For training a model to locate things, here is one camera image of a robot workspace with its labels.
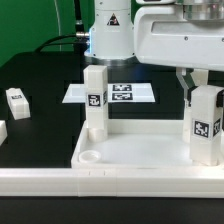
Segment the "green background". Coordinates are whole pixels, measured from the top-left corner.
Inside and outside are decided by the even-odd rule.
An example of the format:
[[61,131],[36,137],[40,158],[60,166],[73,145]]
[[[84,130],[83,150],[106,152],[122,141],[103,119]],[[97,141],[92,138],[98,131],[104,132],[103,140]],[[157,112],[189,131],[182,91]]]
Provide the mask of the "green background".
[[[61,34],[75,32],[73,0],[56,0],[61,21]],[[85,30],[94,22],[94,0],[80,0]],[[132,0],[132,18],[137,9]],[[58,20],[54,0],[1,0],[0,66],[13,55],[33,51],[46,40],[58,36]],[[50,47],[46,50],[59,50]]]

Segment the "black tabletop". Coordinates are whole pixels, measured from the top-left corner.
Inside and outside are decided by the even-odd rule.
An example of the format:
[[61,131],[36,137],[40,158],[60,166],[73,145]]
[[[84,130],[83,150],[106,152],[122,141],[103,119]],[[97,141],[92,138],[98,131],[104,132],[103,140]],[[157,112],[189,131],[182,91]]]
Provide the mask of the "black tabletop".
[[[21,53],[0,69],[0,120],[8,138],[3,168],[68,168],[83,121],[84,104],[62,104],[88,66],[79,54]],[[130,64],[108,69],[109,83],[151,83],[155,103],[109,105],[111,119],[182,119],[183,90],[171,67]],[[209,83],[224,86],[222,73]],[[31,118],[13,119],[5,90],[21,88]],[[223,223],[223,199],[1,197],[0,223]]]

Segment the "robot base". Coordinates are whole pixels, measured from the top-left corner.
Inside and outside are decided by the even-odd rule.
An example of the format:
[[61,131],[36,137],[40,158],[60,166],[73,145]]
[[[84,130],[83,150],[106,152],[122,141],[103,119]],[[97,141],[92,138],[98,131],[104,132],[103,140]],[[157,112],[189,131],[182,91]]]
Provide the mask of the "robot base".
[[124,66],[138,62],[135,56],[126,59],[99,59],[86,55],[85,55],[85,61],[88,64],[106,65],[106,66]]

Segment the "white cube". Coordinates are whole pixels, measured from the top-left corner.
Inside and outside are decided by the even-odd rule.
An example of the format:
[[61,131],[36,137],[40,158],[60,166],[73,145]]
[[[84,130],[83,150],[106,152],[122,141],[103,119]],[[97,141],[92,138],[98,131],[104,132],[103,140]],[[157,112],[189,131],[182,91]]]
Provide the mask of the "white cube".
[[21,89],[11,88],[6,90],[7,101],[15,120],[30,117],[29,103]]

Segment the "qr code marker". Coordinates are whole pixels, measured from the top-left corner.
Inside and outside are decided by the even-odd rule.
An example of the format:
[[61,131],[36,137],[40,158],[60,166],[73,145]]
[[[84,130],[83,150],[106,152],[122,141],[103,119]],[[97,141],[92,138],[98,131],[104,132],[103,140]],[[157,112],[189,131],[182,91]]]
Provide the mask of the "qr code marker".
[[115,92],[129,92],[129,91],[132,91],[132,85],[130,84],[127,84],[127,85],[123,85],[123,84],[118,84],[118,85],[113,85],[113,91]]
[[215,123],[214,123],[214,128],[213,128],[213,137],[216,136],[221,130],[221,119],[219,118]]
[[200,121],[195,121],[194,134],[197,136],[209,138],[209,124]]
[[112,100],[127,101],[133,100],[132,93],[113,93]]
[[100,95],[88,94],[88,105],[90,107],[100,107],[101,106]]

